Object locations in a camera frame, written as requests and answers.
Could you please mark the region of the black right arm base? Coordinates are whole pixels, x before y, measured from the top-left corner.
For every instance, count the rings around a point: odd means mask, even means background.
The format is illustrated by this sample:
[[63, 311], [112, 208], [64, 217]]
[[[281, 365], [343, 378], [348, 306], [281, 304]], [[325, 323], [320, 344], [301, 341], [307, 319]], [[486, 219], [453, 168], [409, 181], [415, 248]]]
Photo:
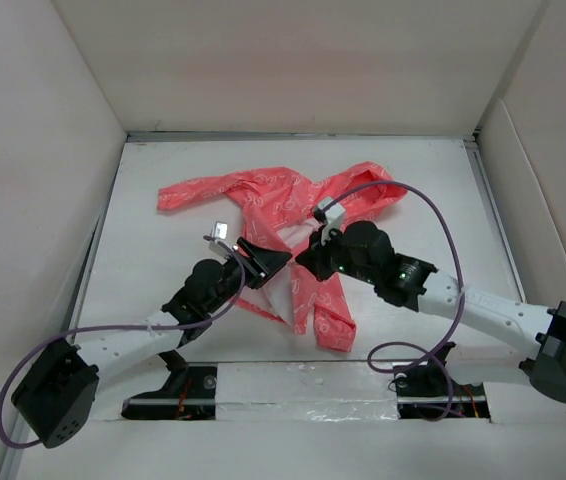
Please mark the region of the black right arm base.
[[450, 411], [445, 415], [446, 419], [491, 418], [482, 384], [462, 385], [452, 380], [451, 385], [450, 401], [443, 372], [434, 361], [428, 360], [406, 373], [399, 373], [389, 383], [388, 390], [396, 394], [401, 420], [434, 421], [443, 415], [449, 401]]

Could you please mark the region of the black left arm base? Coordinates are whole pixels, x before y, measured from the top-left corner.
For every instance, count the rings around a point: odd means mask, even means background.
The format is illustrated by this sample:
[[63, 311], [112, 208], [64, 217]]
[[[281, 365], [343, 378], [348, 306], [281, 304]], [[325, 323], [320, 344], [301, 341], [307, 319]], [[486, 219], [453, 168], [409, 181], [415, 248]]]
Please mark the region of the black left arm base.
[[176, 350], [159, 357], [169, 372], [166, 381], [158, 390], [126, 399], [121, 416], [138, 421], [215, 420], [218, 365], [191, 365]]

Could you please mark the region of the pink printed hooded jacket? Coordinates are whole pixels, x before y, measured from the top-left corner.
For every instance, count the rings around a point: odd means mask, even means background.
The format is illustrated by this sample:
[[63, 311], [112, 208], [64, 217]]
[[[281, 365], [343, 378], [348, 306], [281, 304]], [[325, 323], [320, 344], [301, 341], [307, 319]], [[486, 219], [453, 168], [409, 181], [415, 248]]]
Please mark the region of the pink printed hooded jacket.
[[[405, 195], [390, 186], [390, 175], [379, 165], [363, 162], [313, 182], [287, 167], [244, 170], [215, 177], [185, 180], [158, 192], [157, 208], [175, 211], [224, 195], [241, 209], [242, 235], [266, 249], [299, 254], [318, 223], [316, 206], [325, 198], [348, 196], [341, 204], [343, 223], [376, 219]], [[297, 335], [313, 328], [322, 349], [349, 352], [357, 326], [341, 282], [332, 276], [319, 282], [296, 262], [290, 262], [257, 293], [245, 292], [239, 307], [263, 318], [287, 324]]]

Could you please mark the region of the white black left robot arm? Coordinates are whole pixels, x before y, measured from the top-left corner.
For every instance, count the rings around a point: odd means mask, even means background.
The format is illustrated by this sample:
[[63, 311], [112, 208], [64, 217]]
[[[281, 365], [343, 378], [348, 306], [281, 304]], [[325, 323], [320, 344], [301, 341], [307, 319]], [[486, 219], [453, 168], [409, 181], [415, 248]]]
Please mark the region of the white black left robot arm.
[[198, 261], [177, 293], [141, 323], [91, 327], [93, 339], [79, 343], [68, 339], [85, 328], [69, 330], [43, 341], [20, 362], [27, 372], [11, 402], [37, 444], [52, 449], [69, 441], [88, 420], [100, 387], [154, 355], [196, 340], [244, 289], [260, 289], [292, 258], [244, 238], [234, 247], [220, 239], [209, 243], [223, 252], [223, 260]]

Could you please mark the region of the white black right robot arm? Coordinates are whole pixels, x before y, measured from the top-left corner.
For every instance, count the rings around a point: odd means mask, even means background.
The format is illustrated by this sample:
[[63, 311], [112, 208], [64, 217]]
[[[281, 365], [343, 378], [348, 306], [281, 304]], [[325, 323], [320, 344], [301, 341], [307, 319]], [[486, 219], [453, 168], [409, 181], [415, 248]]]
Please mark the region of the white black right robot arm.
[[336, 273], [355, 278], [393, 306], [458, 320], [504, 343], [502, 349], [468, 350], [448, 343], [446, 359], [425, 369], [434, 392], [446, 394], [459, 384], [521, 383], [566, 404], [566, 301], [550, 308], [464, 288], [434, 265], [396, 252], [369, 221], [312, 233], [296, 261], [319, 281]]

